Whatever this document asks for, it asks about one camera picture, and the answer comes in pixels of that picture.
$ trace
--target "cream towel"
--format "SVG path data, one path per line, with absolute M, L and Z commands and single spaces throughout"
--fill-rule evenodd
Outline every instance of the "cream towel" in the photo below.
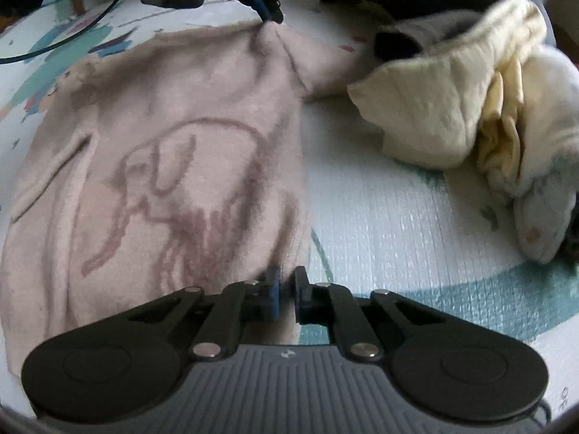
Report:
M 384 130 L 384 154 L 426 168 L 458 166 L 481 126 L 479 167 L 511 175 L 520 161 L 520 66 L 545 39 L 530 0 L 502 0 L 467 33 L 409 60 L 385 63 L 348 87 Z

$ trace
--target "teal pattern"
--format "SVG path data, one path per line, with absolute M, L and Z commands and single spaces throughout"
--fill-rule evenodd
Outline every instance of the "teal pattern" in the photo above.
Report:
M 397 159 L 394 159 L 393 161 L 406 171 L 412 172 L 418 176 L 419 181 L 425 184 L 429 189 L 439 192 L 445 192 L 447 190 L 447 182 L 444 179 L 444 173 L 442 171 L 421 168 L 420 166 L 410 165 L 410 163 L 404 163 Z
M 86 57 L 92 47 L 105 40 L 111 31 L 112 28 L 109 26 L 95 27 L 51 51 L 45 62 L 14 93 L 9 107 L 16 107 L 33 96 L 39 89 L 51 86 L 71 65 Z
M 492 231 L 497 231 L 499 229 L 499 219 L 497 218 L 497 213 L 490 205 L 483 207 L 479 210 L 479 212 L 486 220 L 489 221 L 490 229 Z
M 579 313 L 579 278 L 558 258 L 547 265 L 523 263 L 481 281 L 401 294 L 527 342 Z M 327 341 L 324 328 L 303 327 L 300 344 Z
M 328 257 L 326 256 L 324 247 L 322 246 L 322 243 L 316 234 L 316 230 L 314 229 L 312 229 L 312 241 L 314 242 L 314 246 L 316 247 L 318 255 L 320 256 L 320 260 L 322 261 L 322 267 L 324 268 L 326 279 L 328 282 L 333 282 L 334 274 L 332 273 L 332 269 L 329 265 Z

